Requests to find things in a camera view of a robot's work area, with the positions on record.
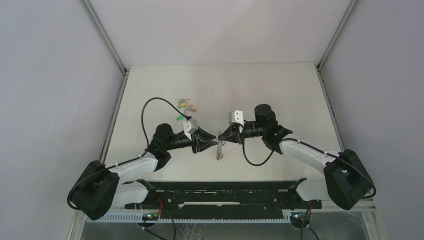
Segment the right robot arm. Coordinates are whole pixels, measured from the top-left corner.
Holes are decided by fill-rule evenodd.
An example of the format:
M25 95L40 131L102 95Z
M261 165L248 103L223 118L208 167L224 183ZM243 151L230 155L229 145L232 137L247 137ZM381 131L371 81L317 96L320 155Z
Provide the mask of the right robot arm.
M376 195L377 188L355 151L329 150L301 139L278 123L268 104L257 105L254 115L253 121L246 121L241 110L230 112L229 126L218 140L238 143L244 153L246 139L260 137L272 154L289 156L322 174L322 179L304 177L296 182L289 194L293 207L302 208L308 201L332 201L348 211Z

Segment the metal chain keyring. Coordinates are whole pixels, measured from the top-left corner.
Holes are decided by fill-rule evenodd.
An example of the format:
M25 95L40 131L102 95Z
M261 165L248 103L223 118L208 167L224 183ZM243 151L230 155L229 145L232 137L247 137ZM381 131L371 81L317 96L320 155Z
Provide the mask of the metal chain keyring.
M223 147L224 147L224 145L222 145L222 141L225 141L225 140L222 140L221 138L220 138L220 135L221 135L222 133L221 132L219 132L218 133L218 136L217 136L217 145L216 145L216 159L218 160L218 161L220 161L220 160L222 160L223 158L224 158L224 153L223 153Z

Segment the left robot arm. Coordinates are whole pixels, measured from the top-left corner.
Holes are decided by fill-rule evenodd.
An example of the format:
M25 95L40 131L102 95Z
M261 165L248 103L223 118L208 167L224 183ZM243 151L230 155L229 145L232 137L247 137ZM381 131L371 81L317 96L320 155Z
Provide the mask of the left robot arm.
M179 133L162 123L140 156L110 165L98 160L90 162L69 191L67 204L91 220L100 219L110 209L132 203L149 209L155 205L157 196L140 181L142 175L161 170L171 159L170 150L191 148L197 154L215 146L217 140L215 135L191 121L184 122L183 131Z

